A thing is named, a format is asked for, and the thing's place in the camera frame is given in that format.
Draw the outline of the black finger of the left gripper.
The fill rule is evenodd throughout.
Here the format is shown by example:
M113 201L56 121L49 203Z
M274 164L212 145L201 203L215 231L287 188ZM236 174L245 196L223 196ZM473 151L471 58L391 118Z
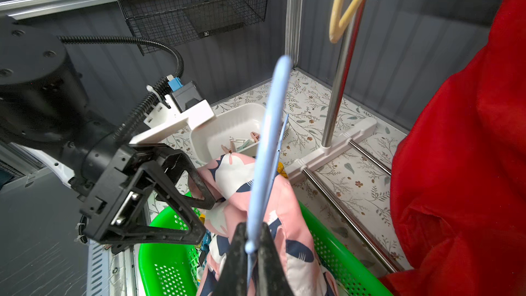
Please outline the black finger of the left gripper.
M212 209L216 200L212 195L206 183L201 178L199 172L191 162L189 156L181 149L174 149L167 145L161 145L158 148L159 158L157 162L162 167L163 172L168 176L169 185L178 191L177 183L184 173L188 174L188 185L193 185L197 191L194 191L191 196L182 194L184 203L193 208L204 210Z
M151 194L149 194L146 198L143 212L138 218L138 223L160 229L163 240L154 243L177 245L200 244L206 233L206 228L204 227L204 223L199 219L197 212L199 208L193 208L184 203L182 194L185 193L175 191L175 189L169 185L170 181L168 180L168 176L163 172L162 167L158 163L152 161L144 163L141 165L140 170L154 181L153 186L148 188L151 190L151 194L155 194L167 205L164 210L156 215L151 223L145 223L142 220L142 215L149 212L148 202L151 197ZM132 245L128 245L119 250L112 245L112 248L115 251L123 251L125 248L131 246Z

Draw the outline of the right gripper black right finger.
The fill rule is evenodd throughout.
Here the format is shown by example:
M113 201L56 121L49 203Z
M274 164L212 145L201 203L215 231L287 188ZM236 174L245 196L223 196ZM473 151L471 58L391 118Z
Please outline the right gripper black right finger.
M293 295L274 244L269 226L262 224L257 251L256 295Z

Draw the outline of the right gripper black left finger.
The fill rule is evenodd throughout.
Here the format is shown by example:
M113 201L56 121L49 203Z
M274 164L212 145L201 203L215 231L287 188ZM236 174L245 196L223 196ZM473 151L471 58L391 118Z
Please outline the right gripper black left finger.
M248 259L245 252L247 226L239 223L236 227L230 250L213 296L246 296L248 292L247 267Z

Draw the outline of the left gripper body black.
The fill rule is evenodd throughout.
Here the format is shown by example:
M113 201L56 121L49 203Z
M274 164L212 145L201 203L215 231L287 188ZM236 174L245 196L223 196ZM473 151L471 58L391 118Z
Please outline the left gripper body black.
M161 149L160 144L123 145L116 151L80 209L88 219L88 238L119 250L163 240L160 229L138 223L154 184L140 167L155 163Z

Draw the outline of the pink clothespin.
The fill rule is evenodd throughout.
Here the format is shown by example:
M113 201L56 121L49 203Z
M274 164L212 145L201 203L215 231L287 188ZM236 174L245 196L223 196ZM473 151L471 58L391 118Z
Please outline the pink clothespin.
M260 134L257 132L250 132L250 137L254 143L258 143L260 141Z

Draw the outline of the light blue wire hanger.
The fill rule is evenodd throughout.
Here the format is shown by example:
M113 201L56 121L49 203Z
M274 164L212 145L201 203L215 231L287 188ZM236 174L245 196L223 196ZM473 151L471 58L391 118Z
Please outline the light blue wire hanger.
M285 123L282 121L282 112L292 65L293 63L289 56L280 57L275 65L260 131L260 142L256 155L253 186L251 188L247 216L245 252L247 254L248 279L251 279L254 264L256 264L261 227L270 198L273 178L277 171L278 145L282 139L282 129L285 126Z

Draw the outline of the red shorts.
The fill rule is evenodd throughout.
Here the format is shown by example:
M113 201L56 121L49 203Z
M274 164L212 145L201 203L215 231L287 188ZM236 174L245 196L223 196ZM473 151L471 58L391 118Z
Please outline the red shorts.
M390 211L411 266L392 294L525 294L525 0L502 1L399 144Z

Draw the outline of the white clothespin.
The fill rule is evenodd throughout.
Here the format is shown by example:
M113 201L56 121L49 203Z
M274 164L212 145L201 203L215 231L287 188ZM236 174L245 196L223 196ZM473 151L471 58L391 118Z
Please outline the white clothespin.
M252 144L253 141L248 138L230 138L229 152L240 152Z

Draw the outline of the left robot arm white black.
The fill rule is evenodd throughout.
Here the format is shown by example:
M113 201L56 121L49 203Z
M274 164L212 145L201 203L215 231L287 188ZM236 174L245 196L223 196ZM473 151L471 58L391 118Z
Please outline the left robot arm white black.
M164 143L137 145L131 136L146 111L168 93L161 79L128 118L114 126L90 111L66 44L157 47L184 72L180 53L130 36L55 36L1 18L1 139L51 156L72 169L67 184L82 202L84 234L122 250L141 243L198 245L206 229L196 209L215 199L190 158Z

